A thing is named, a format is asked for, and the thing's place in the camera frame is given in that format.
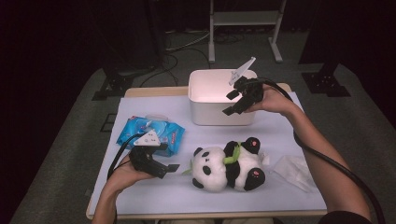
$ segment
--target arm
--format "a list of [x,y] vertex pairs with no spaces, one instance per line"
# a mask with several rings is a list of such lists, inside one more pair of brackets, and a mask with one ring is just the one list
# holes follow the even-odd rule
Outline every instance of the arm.
[[[315,128],[300,107],[271,87],[264,85],[263,88],[263,100],[253,105],[247,112],[266,110],[280,113],[288,119],[294,131],[307,146],[348,168],[341,155]],[[304,156],[314,181],[323,196],[328,212],[348,211],[370,220],[369,207],[361,194],[361,190],[352,180],[315,155],[304,151]]]
[[116,201],[119,194],[126,188],[142,179],[152,178],[151,175],[134,169],[126,156],[120,162],[113,175],[107,180],[96,205],[93,224],[110,224],[116,215]]

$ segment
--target panda face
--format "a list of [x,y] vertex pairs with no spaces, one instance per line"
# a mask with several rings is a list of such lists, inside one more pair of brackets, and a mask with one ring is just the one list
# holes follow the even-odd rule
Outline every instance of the panda face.
[[221,191],[227,186],[225,153],[220,147],[197,148],[192,161],[192,183],[208,191]]

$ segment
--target panda ear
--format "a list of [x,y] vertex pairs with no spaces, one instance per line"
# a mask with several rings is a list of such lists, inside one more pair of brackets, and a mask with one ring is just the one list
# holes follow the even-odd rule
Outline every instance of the panda ear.
[[195,187],[197,187],[198,189],[203,189],[203,188],[204,188],[204,185],[202,185],[200,182],[198,182],[198,180],[195,179],[195,178],[192,179],[192,184],[193,184]]
[[198,147],[197,149],[195,149],[194,151],[194,156],[196,156],[200,151],[202,151],[203,148]]

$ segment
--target shelf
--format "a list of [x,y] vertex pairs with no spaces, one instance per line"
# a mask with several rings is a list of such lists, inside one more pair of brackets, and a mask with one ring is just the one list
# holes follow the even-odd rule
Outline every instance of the shelf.
[[214,25],[275,25],[279,11],[215,12]]

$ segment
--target sleeve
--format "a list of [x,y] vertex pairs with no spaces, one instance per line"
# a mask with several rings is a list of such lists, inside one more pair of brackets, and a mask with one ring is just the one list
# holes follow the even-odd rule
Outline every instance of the sleeve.
[[361,215],[347,212],[347,211],[334,211],[326,214],[320,219],[318,224],[372,224],[367,218]]

